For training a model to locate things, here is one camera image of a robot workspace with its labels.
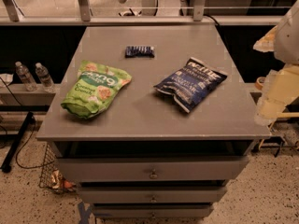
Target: speckled floor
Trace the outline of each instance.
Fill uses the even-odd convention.
[[[4,116],[0,123],[9,131],[18,130],[22,117]],[[43,162],[46,143],[36,141],[36,132],[43,116],[36,116],[37,126],[30,137],[30,126],[21,145],[30,138],[20,152],[19,165],[30,167]],[[291,140],[299,139],[298,124],[278,123],[276,127]],[[0,149],[0,162],[7,154],[9,143]],[[205,219],[122,219],[106,220],[106,224],[297,224],[299,223],[299,152],[285,146],[275,158],[276,148],[261,148],[249,154],[249,164],[227,184],[227,193],[214,203],[214,211]],[[88,216],[88,205],[83,204],[76,192],[54,194],[39,187],[41,168],[23,169],[13,159],[10,173],[0,172],[0,224],[7,223],[102,223],[93,215]],[[87,212],[82,215],[79,206]]]

